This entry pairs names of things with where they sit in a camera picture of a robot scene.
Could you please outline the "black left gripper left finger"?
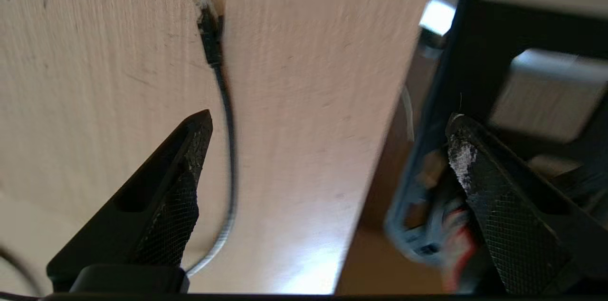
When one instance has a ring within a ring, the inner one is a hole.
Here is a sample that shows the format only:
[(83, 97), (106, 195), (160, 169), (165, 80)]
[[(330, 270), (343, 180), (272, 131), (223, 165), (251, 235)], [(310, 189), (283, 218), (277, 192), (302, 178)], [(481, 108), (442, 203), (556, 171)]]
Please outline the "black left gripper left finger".
[(199, 217), (197, 188), (213, 132), (210, 111), (185, 118), (50, 260), (54, 292), (98, 264), (179, 267)]

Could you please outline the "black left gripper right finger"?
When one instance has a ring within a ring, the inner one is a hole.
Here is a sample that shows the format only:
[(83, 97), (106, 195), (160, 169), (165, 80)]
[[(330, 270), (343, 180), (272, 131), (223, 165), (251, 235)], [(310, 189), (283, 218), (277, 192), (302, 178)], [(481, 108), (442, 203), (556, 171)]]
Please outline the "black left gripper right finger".
[(607, 229), (484, 126), (454, 113), (449, 163), (508, 294), (606, 294)]

